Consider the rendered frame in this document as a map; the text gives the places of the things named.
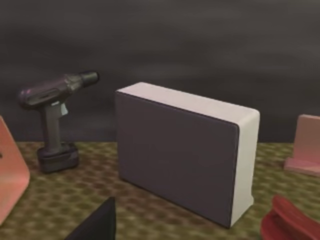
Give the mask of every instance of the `dark wall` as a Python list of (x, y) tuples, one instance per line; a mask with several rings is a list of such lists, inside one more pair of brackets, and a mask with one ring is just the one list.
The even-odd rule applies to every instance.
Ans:
[(2, 1), (0, 114), (17, 141), (40, 141), (18, 90), (93, 69), (65, 140), (114, 140), (114, 91), (148, 82), (256, 108), (260, 141), (292, 142), (297, 116), (320, 113), (319, 16), (314, 0)]

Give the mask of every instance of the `drill handle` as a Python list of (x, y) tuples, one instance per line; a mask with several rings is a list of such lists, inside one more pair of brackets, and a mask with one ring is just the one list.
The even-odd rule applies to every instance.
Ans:
[(60, 139), (59, 118), (67, 114), (65, 104), (54, 102), (41, 108), (41, 124), (44, 140), (44, 154), (52, 156), (64, 152)]

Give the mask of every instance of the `gray front panel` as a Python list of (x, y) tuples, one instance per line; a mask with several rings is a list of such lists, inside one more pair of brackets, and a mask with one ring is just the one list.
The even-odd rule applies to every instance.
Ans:
[(237, 125), (116, 93), (119, 175), (230, 226)]

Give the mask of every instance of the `white box side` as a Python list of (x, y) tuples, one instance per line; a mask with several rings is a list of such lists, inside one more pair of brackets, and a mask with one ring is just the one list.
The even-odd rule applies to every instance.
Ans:
[(208, 97), (139, 82), (117, 92), (241, 125), (257, 110)]
[(239, 124), (238, 154), (234, 181), (231, 226), (254, 203), (252, 184), (254, 178), (260, 113), (248, 115)]

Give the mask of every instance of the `power drill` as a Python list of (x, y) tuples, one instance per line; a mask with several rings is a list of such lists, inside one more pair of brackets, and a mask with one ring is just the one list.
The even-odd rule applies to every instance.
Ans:
[(49, 174), (78, 166), (79, 154), (76, 145), (62, 143), (60, 140), (59, 118), (68, 114), (65, 105), (68, 97), (98, 81), (99, 74), (95, 71), (64, 74), (53, 81), (19, 92), (19, 105), (26, 110), (36, 110), (41, 116), (44, 147), (37, 150), (37, 158), (43, 173)]

